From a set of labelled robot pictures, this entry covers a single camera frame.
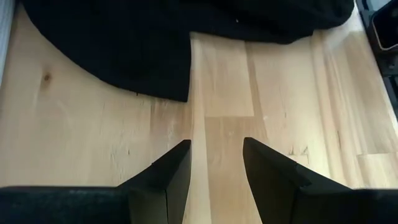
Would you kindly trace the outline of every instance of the black panel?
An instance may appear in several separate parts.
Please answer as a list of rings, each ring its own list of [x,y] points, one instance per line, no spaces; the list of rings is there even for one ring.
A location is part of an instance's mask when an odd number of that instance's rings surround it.
[[[263,223],[398,223],[398,190],[351,190],[252,138],[243,157]]]
[[[190,170],[185,140],[119,187],[5,187],[0,223],[180,224]]]

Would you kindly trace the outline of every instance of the black plastic piece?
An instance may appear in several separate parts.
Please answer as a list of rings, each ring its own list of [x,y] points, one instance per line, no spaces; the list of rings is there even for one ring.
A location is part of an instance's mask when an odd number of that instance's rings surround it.
[[[253,138],[243,158],[263,223],[398,223],[398,190],[351,190]]]
[[[398,116],[398,0],[356,0],[380,73]]]
[[[191,171],[184,140],[118,187],[5,187],[0,223],[181,224]]]

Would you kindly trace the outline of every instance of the wooden floor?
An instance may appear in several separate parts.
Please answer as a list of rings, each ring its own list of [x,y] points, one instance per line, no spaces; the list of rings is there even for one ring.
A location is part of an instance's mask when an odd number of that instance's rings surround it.
[[[0,186],[118,185],[192,139],[185,223],[260,223],[252,136],[349,187],[398,188],[398,125],[358,13],[291,45],[192,34],[188,103],[119,90],[19,8],[0,91]]]

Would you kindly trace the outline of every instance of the black textured surface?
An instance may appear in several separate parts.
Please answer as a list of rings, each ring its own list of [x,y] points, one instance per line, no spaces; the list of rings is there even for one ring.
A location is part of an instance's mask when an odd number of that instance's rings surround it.
[[[0,224],[181,224],[190,171],[184,140],[118,187],[1,188]]]
[[[188,100],[190,31],[291,43],[344,23],[353,0],[23,0],[38,30],[119,88]]]
[[[243,157],[263,223],[398,223],[398,190],[351,190],[253,138]]]

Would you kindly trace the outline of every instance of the black cloth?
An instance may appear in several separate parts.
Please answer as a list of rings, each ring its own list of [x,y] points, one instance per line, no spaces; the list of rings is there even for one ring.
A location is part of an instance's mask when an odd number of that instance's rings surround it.
[[[344,23],[353,0],[22,0],[44,37],[119,88],[187,101],[190,31],[288,44]]]

